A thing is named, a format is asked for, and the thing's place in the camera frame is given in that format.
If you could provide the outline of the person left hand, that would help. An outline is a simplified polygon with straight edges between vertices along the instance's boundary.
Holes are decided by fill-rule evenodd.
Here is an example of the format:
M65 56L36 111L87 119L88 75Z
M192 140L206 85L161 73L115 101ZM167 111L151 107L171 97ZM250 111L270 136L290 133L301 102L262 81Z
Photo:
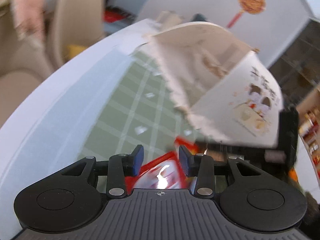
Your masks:
M23 39L27 35L33 35L43 43L44 8L46 0L1 0L1 4L9 2L13 16L13 24L18 38Z

